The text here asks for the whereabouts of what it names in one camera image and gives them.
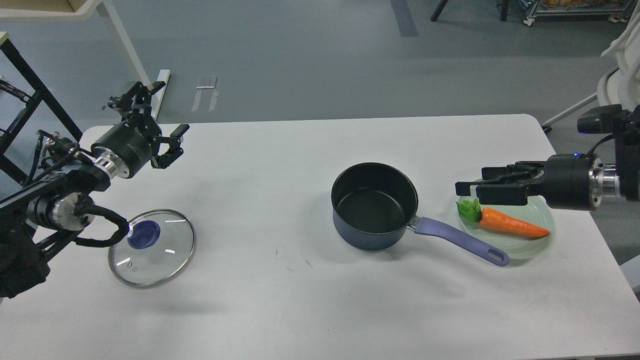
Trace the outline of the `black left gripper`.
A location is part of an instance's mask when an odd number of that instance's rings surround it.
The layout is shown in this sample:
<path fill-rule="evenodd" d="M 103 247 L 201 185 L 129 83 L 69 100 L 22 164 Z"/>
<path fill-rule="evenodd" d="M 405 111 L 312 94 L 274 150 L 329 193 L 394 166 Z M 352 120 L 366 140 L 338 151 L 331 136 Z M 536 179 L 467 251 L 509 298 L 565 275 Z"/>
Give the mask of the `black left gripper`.
<path fill-rule="evenodd" d="M 131 82 L 130 86 L 121 96 L 108 100 L 108 107 L 120 114 L 122 122 L 91 145 L 94 163 L 110 178 L 130 179 L 148 162 L 154 169 L 166 169 L 185 152 L 183 136 L 190 125 L 180 124 L 168 137 L 161 136 L 162 130 L 152 115 L 153 96 L 166 87 L 166 82 L 156 80 L 151 88 L 140 81 Z M 167 149 L 158 153 L 162 144 Z"/>

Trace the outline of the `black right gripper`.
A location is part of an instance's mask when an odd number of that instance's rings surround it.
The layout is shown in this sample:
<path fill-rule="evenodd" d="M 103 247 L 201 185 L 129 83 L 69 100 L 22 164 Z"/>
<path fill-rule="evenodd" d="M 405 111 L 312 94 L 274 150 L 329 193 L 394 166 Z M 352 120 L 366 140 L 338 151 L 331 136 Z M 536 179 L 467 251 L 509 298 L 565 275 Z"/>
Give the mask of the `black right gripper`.
<path fill-rule="evenodd" d="M 528 204 L 528 196 L 541 196 L 550 208 L 594 211 L 602 202 L 597 180 L 601 165 L 601 159 L 594 155 L 569 153 L 553 155 L 546 161 L 483 167 L 483 181 L 455 182 L 455 193 L 476 198 L 482 205 L 523 207 Z M 515 183 L 528 180 L 528 189 Z"/>

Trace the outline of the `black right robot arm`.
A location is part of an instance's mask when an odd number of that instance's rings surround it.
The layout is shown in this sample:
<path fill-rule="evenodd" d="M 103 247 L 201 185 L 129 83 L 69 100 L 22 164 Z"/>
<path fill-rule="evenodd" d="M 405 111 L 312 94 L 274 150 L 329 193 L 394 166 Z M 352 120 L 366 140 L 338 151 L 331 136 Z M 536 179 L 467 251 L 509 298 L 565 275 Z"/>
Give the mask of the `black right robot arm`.
<path fill-rule="evenodd" d="M 614 162 L 605 163 L 594 145 L 585 153 L 552 155 L 545 161 L 518 161 L 484 167 L 481 178 L 455 183 L 455 193 L 482 205 L 523 207 L 541 197 L 548 207 L 594 211 L 605 198 L 639 201 L 639 109 L 603 105 L 585 112 L 576 124 L 579 133 L 602 135 L 600 144 L 614 144 Z"/>

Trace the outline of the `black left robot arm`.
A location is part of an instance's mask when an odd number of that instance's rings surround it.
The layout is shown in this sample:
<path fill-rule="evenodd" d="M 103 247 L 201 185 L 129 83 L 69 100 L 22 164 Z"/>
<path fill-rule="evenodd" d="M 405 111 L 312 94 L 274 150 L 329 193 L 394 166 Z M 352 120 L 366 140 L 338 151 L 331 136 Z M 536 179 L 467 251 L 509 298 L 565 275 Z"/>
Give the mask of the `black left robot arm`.
<path fill-rule="evenodd" d="M 56 162 L 27 186 L 1 201 L 2 298 L 14 298 L 46 281 L 49 262 L 70 243 L 110 248 L 130 232 L 130 223 L 113 210 L 96 205 L 90 194 L 104 192 L 113 178 L 130 179 L 146 164 L 166 169 L 183 153 L 189 125 L 163 136 L 153 116 L 153 96 L 166 87 L 135 82 L 110 109 L 121 121 L 81 154 L 78 142 L 55 140 Z"/>

